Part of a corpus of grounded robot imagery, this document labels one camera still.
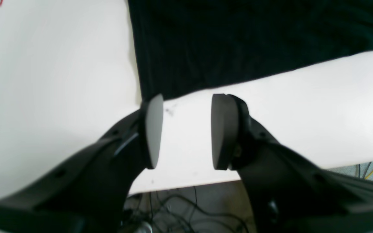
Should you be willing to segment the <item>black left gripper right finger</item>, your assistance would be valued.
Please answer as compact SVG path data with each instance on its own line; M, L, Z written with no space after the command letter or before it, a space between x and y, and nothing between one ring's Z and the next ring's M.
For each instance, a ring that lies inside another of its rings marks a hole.
M373 233L373 181L323 170L280 144L230 94L211 101L212 161L237 171L258 233Z

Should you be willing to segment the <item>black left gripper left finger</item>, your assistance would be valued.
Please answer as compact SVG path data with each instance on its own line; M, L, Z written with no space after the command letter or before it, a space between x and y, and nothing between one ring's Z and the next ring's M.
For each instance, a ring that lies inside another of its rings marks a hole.
M9 233L115 233L134 180L154 169L164 100L158 94L28 187L0 199Z

